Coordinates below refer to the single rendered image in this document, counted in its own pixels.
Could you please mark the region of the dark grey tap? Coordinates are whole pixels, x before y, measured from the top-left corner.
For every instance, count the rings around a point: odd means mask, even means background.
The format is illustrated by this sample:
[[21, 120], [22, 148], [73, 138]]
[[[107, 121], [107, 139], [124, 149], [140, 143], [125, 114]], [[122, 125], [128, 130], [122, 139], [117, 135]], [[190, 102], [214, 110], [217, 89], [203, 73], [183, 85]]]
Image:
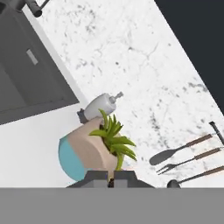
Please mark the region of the dark grey tap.
[[38, 5], [36, 0], [10, 0], [10, 7], [17, 12], [21, 12], [22, 9], [27, 6], [35, 18], [39, 18], [42, 15], [42, 10], [50, 2], [50, 0], [44, 0], [41, 5]]

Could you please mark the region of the green plant in beige-blue pot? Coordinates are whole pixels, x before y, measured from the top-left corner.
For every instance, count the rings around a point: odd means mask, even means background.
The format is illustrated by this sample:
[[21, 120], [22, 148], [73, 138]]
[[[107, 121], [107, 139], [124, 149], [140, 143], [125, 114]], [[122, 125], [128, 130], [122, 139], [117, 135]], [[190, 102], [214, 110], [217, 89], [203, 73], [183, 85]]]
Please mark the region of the green plant in beige-blue pot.
[[59, 140], [59, 163], [63, 172], [74, 181], [84, 179], [88, 171], [106, 171], [110, 178], [120, 171], [125, 156], [137, 160], [129, 148], [136, 145], [120, 135], [122, 125], [116, 116], [99, 108], [96, 117]]

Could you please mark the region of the black utensil rail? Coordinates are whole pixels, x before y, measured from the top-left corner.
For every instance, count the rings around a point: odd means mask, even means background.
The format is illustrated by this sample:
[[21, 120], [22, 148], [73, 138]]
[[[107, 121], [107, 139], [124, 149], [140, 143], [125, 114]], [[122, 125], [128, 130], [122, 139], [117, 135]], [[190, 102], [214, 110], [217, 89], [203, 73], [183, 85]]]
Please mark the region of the black utensil rail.
[[224, 145], [224, 137], [222, 136], [221, 132], [217, 128], [216, 124], [214, 121], [209, 122], [209, 124], [212, 126], [213, 130], [217, 134], [218, 138], [220, 139], [221, 143]]

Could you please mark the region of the dark grey sink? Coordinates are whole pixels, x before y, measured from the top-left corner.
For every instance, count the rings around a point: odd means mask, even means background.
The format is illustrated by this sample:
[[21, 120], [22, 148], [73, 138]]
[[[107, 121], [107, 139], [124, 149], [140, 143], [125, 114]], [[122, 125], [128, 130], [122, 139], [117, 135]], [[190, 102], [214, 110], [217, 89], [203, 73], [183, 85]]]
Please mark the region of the dark grey sink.
[[0, 0], [0, 125], [78, 102], [25, 14]]

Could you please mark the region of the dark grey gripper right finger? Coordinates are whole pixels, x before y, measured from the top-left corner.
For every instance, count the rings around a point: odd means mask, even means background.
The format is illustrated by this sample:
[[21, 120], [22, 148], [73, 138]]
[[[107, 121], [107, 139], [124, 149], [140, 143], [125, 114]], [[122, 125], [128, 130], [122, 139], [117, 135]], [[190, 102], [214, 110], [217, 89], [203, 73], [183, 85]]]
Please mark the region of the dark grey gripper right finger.
[[134, 171], [114, 171], [114, 188], [152, 188], [137, 178]]

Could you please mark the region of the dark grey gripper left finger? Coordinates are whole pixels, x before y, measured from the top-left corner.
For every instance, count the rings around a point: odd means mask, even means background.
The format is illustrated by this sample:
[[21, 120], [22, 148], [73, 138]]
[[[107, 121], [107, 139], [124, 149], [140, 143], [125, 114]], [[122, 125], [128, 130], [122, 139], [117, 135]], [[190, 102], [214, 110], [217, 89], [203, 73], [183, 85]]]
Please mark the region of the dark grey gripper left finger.
[[68, 188], [107, 188], [107, 187], [108, 187], [107, 171], [88, 171], [83, 180], [68, 186]]

